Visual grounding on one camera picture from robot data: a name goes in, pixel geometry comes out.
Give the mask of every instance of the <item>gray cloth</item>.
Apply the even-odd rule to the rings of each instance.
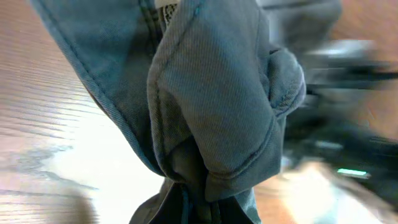
[[[261,222],[252,187],[279,172],[285,118],[305,84],[254,0],[183,0],[164,34],[152,1],[32,2],[134,152],[166,177],[134,223],[156,220],[172,193],[182,223],[223,219],[228,198]]]

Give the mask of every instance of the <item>wooden table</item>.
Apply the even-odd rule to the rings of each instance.
[[[389,22],[397,7],[374,2],[345,0],[335,33],[376,39],[382,58],[397,60],[396,35],[384,35],[398,33]],[[369,7],[379,14],[368,17]],[[0,223],[127,223],[162,178],[98,109],[25,0],[0,1],[0,24]],[[277,198],[259,194],[257,204],[264,220],[292,223]]]

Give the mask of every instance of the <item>wood surface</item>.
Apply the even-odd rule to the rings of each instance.
[[[397,1],[344,3],[335,37],[376,40],[378,57],[398,61]],[[25,0],[1,0],[0,24],[0,223],[127,223],[162,179],[95,105]],[[268,223],[292,223],[277,198],[259,194],[257,205]]]

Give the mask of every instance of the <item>blue fabric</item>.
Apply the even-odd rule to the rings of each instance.
[[[261,222],[252,187],[278,173],[305,84],[295,57],[269,43],[254,0],[183,0],[164,34],[152,1],[32,3],[141,161],[186,186],[182,223],[211,223],[234,201]],[[169,190],[135,220],[156,217]]]

